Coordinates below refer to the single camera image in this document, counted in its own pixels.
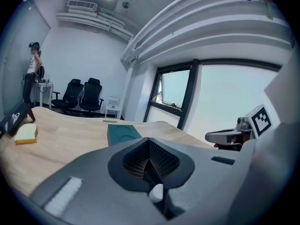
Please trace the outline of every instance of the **table surface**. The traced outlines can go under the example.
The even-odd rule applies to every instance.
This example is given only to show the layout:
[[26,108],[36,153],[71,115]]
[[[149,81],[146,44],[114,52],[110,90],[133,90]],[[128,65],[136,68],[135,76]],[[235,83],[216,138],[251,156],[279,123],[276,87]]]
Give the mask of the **table surface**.
[[108,124],[134,125],[142,137],[163,138],[212,149],[163,121],[134,123],[110,118],[71,117],[43,107],[32,110],[38,129],[37,143],[15,145],[14,138],[8,134],[0,140],[2,169],[8,182],[25,195],[30,195],[44,179],[78,156],[108,147]]

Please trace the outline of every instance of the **ceiling duct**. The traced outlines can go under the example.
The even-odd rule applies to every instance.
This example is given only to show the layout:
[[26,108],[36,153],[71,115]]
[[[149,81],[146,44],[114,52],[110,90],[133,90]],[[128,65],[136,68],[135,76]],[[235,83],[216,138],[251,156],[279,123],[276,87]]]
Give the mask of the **ceiling duct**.
[[89,12],[95,12],[98,8],[97,3],[77,0],[69,0],[67,2],[67,6],[71,9],[85,10]]
[[78,14],[78,13],[56,13],[56,18],[58,20],[81,23],[81,24],[86,24],[89,26],[101,28],[106,31],[117,34],[126,40],[130,40],[131,38],[134,37],[134,35],[131,32],[123,29],[123,27],[121,27],[120,25],[114,24],[113,21],[103,20],[98,16],[92,17],[92,16],[88,16],[85,14]]
[[87,16],[91,16],[91,17],[96,17],[96,18],[99,18],[101,20],[104,20],[104,21],[107,21],[111,24],[115,24],[121,28],[124,27],[125,23],[118,20],[118,19],[113,19],[113,17],[111,16],[108,16],[106,15],[105,17],[104,16],[100,16],[98,15],[97,13],[92,13],[92,12],[88,12],[88,11],[83,11],[83,10],[79,10],[79,9],[69,9],[68,10],[69,13],[71,14],[82,14],[82,15],[87,15]]

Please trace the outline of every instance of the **cable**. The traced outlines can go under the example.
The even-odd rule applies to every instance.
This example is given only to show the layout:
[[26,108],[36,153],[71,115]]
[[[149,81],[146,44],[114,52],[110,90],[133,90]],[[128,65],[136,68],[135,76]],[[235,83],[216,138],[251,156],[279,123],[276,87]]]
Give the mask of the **cable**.
[[35,91],[36,91],[36,96],[35,96],[35,103],[36,103],[37,102],[37,96],[38,96],[38,94],[37,94],[37,92],[38,92],[37,88],[35,88]]
[[46,93],[46,92],[48,91],[48,84],[46,83],[46,91],[45,91],[45,92],[42,92],[42,91],[41,91],[41,88],[40,88],[40,86],[38,86],[38,88],[39,88],[39,91],[40,91],[41,93],[43,93],[43,94],[44,94],[44,93]]

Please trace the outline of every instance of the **black office chair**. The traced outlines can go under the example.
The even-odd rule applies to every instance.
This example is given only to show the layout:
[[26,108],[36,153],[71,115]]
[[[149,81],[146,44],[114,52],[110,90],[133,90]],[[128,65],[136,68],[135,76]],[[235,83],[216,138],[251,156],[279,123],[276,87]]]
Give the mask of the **black office chair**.
[[71,82],[69,82],[62,100],[58,99],[58,94],[60,94],[60,92],[53,92],[56,94],[56,99],[52,100],[51,103],[56,108],[61,109],[63,112],[65,112],[67,109],[76,107],[78,104],[78,95],[83,89],[83,85],[80,84],[80,81],[81,80],[79,79],[72,79]]
[[95,78],[90,78],[88,82],[84,83],[84,96],[80,107],[84,110],[89,111],[89,116],[91,115],[91,111],[100,110],[103,99],[100,98],[99,104],[99,94],[102,90],[102,86],[100,85],[100,81]]

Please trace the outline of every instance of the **white side table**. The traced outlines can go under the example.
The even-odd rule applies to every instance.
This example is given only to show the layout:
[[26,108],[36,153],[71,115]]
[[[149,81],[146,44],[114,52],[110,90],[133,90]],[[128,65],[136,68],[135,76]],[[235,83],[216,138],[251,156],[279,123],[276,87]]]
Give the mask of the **white side table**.
[[116,114],[116,118],[119,117],[119,112],[120,112],[120,109],[119,108],[106,108],[105,110],[105,117],[107,116],[107,111],[117,111],[117,114]]
[[49,108],[51,109],[52,108],[51,98],[52,98],[52,93],[53,93],[53,83],[52,82],[49,82],[49,83],[44,83],[44,82],[36,83],[36,89],[39,89],[39,106],[40,107],[43,106],[44,88],[47,88],[47,89],[50,88],[50,95],[49,95],[49,99],[48,99],[48,104],[49,104]]

